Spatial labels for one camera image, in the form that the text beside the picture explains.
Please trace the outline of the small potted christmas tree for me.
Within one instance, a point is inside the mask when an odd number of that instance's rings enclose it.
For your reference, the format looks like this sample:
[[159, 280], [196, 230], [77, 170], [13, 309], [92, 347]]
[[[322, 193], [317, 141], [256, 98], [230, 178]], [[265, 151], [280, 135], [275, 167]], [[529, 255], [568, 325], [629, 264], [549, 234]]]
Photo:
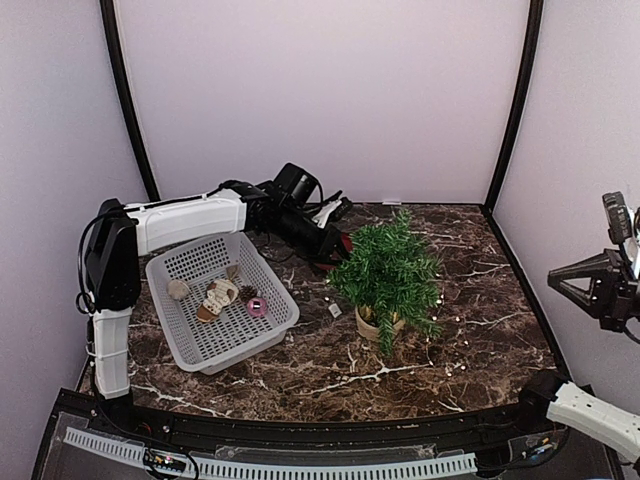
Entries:
[[349, 259], [328, 274], [329, 284], [377, 329], [385, 356], [392, 354], [401, 321], [428, 336], [442, 333], [432, 315], [440, 299], [440, 261], [429, 253], [428, 239], [412, 231], [411, 221], [411, 212], [402, 209], [384, 224], [354, 231]]

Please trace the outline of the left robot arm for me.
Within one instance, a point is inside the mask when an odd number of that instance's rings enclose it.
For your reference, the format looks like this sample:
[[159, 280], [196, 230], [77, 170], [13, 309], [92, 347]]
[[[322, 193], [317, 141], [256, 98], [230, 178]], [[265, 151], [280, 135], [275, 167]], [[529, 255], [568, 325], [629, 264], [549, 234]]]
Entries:
[[353, 204], [340, 192], [310, 202], [321, 189], [315, 176], [288, 163], [257, 185], [228, 180], [190, 197], [102, 203], [79, 241], [76, 307], [92, 326], [93, 378], [108, 400], [101, 417], [117, 434], [141, 427], [140, 412], [121, 398], [130, 393], [128, 328], [141, 293], [140, 257], [211, 235], [254, 232], [280, 238], [312, 264], [335, 265], [349, 256], [336, 223]]

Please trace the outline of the red floral plate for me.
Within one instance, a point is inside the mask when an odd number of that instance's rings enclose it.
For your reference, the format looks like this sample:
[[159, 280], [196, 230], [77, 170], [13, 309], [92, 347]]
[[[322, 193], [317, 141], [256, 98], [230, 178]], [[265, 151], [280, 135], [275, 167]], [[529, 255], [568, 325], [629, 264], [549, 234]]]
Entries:
[[349, 259], [353, 250], [351, 237], [342, 233], [331, 250], [326, 248], [312, 264], [320, 271], [330, 271]]

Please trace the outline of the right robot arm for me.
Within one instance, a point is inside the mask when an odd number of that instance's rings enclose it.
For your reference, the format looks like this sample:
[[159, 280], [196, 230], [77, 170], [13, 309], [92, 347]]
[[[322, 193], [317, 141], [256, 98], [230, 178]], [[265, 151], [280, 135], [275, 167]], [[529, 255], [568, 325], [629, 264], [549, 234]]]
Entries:
[[[622, 333], [637, 343], [627, 322], [639, 317], [639, 280], [618, 250], [552, 270], [548, 285], [572, 301], [603, 330]], [[639, 416], [607, 403], [552, 370], [537, 372], [519, 393], [510, 424], [521, 434], [546, 420], [575, 429], [615, 450], [639, 469]]]

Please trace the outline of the white plastic basket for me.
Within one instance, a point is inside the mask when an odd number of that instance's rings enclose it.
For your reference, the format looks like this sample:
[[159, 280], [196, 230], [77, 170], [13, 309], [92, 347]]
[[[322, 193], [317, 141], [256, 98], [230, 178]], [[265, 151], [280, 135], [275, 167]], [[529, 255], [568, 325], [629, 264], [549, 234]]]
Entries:
[[[175, 363], [187, 372], [215, 374], [281, 342], [299, 319], [299, 307], [243, 233], [213, 235], [152, 258], [146, 277], [161, 327]], [[266, 306], [252, 314], [236, 298], [217, 318], [204, 322], [197, 310], [216, 280], [257, 291]]]

